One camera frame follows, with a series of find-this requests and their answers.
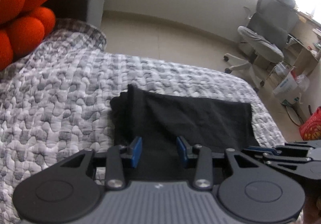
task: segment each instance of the quilted bedspread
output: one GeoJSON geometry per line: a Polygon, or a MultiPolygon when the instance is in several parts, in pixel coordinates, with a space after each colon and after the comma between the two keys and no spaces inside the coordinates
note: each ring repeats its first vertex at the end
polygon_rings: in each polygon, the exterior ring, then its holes
{"type": "Polygon", "coordinates": [[[12,204],[19,182],[79,150],[113,145],[110,100],[129,83],[161,94],[249,102],[258,142],[285,142],[242,79],[105,48],[99,30],[62,19],[34,52],[0,72],[0,223],[19,221],[12,204]]]}

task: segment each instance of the orange stuffed toy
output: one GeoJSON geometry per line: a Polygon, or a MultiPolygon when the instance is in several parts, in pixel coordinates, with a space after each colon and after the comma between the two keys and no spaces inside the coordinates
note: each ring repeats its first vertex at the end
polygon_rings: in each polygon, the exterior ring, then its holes
{"type": "Polygon", "coordinates": [[[0,70],[33,51],[54,28],[47,0],[0,0],[0,70]]]}

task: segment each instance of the gray and white blanket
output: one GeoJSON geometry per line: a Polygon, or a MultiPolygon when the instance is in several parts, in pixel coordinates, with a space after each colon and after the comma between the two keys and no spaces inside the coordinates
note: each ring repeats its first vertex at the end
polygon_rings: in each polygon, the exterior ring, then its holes
{"type": "Polygon", "coordinates": [[[251,86],[233,75],[106,53],[106,38],[80,21],[59,20],[41,45],[0,72],[0,223],[17,223],[19,182],[82,149],[113,145],[110,100],[139,88],[175,96],[249,102],[262,146],[285,142],[251,86]]]}

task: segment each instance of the sofa armrest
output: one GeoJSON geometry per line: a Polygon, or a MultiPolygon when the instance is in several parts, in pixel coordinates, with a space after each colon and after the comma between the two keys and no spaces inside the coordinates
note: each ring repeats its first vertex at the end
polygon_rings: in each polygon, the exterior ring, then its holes
{"type": "Polygon", "coordinates": [[[74,18],[100,28],[105,0],[48,0],[43,4],[57,18],[74,18]]]}

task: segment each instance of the chair base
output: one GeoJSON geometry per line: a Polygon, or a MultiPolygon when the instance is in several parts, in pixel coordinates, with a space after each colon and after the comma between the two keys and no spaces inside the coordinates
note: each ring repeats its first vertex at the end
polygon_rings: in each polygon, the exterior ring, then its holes
{"type": "Polygon", "coordinates": [[[228,53],[224,55],[224,60],[232,60],[232,62],[235,64],[234,66],[230,66],[229,68],[225,69],[225,73],[230,74],[232,71],[247,70],[254,82],[255,91],[258,91],[260,87],[264,86],[265,79],[262,79],[255,74],[253,64],[251,64],[251,62],[228,53]]]}

